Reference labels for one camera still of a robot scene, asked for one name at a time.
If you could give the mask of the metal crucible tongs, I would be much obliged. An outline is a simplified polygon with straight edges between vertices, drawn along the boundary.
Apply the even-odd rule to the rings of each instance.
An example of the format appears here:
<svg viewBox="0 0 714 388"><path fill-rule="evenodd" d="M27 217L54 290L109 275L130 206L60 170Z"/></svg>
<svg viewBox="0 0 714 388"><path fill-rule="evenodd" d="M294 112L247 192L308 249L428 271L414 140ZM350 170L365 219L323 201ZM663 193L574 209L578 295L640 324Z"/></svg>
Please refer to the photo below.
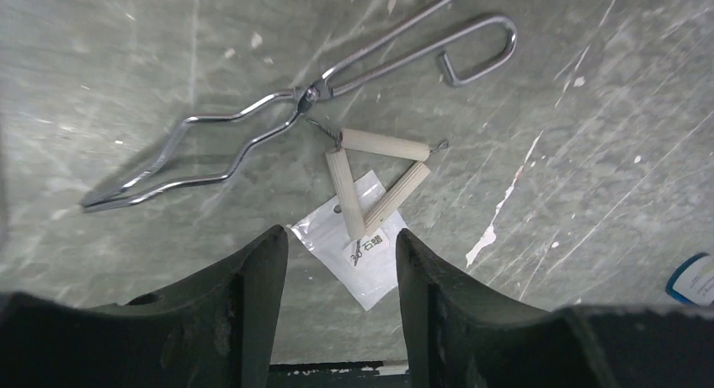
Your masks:
<svg viewBox="0 0 714 388"><path fill-rule="evenodd" d="M157 150L157 153L149 159L147 163L140 165L137 170L135 170L134 173L124 181L91 189L80 200L80 206L87 212L113 210L142 204L172 189L224 183L234 175L239 166L242 164L245 156L251 150L277 136L286 133L295 124L295 122L297 122L300 117L305 115L315 104L339 97L349 91L365 85L371 80L383 77L390 72L394 72L397 69L432 53L437 55L437 60L440 63L440 69L445 77L445 80L450 86L459 88L464 87L471 82L475 82L478 78L483 77L489 72L492 72L502 66L514 54L517 45L518 30L515 22L501 13L486 13L478 15L472 19L468 19L463 24L456 26L454 29L447 30L435 40L432 40L415 50L409 51L392 61L382 63L379 66L376 66L369 71L339 85L330 84L332 77L343 72L357 61L364 59L367 55L378 48L394 41L398 36L402 35L404 32L408 31L413 26L419 24L421 21L425 20L427 17L453 1L455 0L435 0L426 4L414 15L405 18L398 24L395 24L381 37L372 40L370 43L360 47L358 50L346 56L343 60L329 67L313 82L310 82L305 86L276 90L263 96L262 98L259 98L235 114L192 115L180 120L172 128L161 147ZM488 27L489 25L497 25L504 29L506 37L503 49L498 54L473 66L467 75L460 76L453 67L450 57L445 49L446 46L479 29ZM129 189L136 186L139 182L148 179L161 171L161 169L173 157L179 143L183 140L191 127L209 123L238 122L245 120L251 115L257 114L259 111L270 106L272 103L281 101L289 101L293 105L289 118L284 120L275 128L267 130L263 134L249 139L247 143L237 152L237 155L232 159L228 167L223 171L214 174L191 175L187 177L173 178L137 194L127 193Z"/></svg>

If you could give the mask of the small white paper packet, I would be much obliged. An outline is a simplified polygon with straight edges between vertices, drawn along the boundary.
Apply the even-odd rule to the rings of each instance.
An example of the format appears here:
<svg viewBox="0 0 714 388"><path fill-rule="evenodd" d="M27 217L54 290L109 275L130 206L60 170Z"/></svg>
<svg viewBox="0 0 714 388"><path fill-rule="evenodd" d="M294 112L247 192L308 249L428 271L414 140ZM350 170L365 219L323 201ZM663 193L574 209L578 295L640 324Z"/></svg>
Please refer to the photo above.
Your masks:
<svg viewBox="0 0 714 388"><path fill-rule="evenodd" d="M395 243L406 227L395 211L376 232L352 241L334 196L290 230L368 311L397 287Z"/></svg>

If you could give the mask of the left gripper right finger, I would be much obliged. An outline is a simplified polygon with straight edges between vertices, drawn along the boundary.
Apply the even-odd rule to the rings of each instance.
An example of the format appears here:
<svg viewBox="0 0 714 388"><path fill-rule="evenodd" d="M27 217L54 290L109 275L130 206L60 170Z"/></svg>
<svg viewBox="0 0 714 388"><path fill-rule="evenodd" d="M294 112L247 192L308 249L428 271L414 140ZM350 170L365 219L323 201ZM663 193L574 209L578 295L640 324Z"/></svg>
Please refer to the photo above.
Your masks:
<svg viewBox="0 0 714 388"><path fill-rule="evenodd" d="M565 306L549 312L477 281L411 231L396 264L415 387L710 387L713 311Z"/></svg>

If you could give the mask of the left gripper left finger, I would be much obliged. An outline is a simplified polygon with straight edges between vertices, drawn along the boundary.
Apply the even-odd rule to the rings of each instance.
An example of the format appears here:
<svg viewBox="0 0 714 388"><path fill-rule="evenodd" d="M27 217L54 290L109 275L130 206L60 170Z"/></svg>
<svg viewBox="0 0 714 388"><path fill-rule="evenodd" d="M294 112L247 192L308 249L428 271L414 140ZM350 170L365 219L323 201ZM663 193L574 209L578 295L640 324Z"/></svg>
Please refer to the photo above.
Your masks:
<svg viewBox="0 0 714 388"><path fill-rule="evenodd" d="M80 309L1 296L4 387L263 387L288 239L273 226L239 251L124 305Z"/></svg>

